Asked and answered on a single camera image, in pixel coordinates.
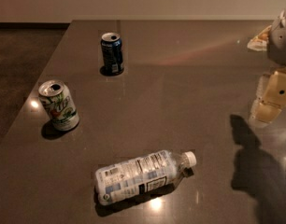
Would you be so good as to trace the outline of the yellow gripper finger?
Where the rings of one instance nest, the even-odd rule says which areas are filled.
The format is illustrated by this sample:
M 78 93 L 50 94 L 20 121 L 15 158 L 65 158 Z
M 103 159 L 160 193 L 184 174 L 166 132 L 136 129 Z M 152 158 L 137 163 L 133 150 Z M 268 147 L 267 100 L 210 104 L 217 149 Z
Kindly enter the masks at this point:
M 286 66 L 272 74 L 263 74 L 258 83 L 256 99 L 251 110 L 249 123 L 257 128 L 271 124 L 286 107 Z
M 249 41 L 247 48 L 254 51 L 267 51 L 270 30 L 271 25 L 265 27 L 263 31 Z

